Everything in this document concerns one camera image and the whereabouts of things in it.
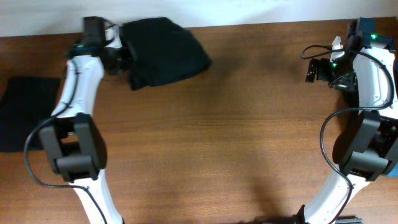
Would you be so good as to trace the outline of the black trousers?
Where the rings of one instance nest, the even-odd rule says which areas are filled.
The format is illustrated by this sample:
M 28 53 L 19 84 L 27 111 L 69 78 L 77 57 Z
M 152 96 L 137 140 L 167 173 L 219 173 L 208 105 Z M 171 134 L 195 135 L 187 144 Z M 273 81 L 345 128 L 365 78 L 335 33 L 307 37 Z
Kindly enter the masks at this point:
M 132 90 L 185 80 L 208 69 L 211 58 L 199 40 L 166 17 L 127 22 L 121 33 L 132 56 Z

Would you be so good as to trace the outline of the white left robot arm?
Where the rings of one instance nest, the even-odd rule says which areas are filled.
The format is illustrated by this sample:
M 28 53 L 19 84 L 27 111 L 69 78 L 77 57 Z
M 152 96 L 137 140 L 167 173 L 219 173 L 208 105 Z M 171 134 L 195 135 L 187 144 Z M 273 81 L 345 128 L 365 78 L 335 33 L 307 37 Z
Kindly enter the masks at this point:
M 93 121 L 97 89 L 118 68 L 123 44 L 117 24 L 83 18 L 83 35 L 68 51 L 67 77 L 50 120 L 39 129 L 50 167 L 80 199 L 90 223 L 124 223 L 106 181 L 106 143 Z

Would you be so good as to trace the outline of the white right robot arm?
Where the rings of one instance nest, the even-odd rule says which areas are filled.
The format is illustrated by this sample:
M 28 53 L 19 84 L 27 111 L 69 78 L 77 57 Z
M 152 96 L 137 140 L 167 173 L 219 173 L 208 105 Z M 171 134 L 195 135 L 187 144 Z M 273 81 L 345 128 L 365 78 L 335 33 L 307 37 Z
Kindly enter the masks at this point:
M 397 73 L 391 37 L 375 31 L 372 19 L 352 21 L 344 39 L 336 37 L 323 52 L 309 56 L 306 80 L 322 80 L 343 91 L 348 127 L 337 137 L 332 172 L 317 195 L 302 205 L 292 223 L 345 223 L 342 211 L 380 176 L 397 176 Z

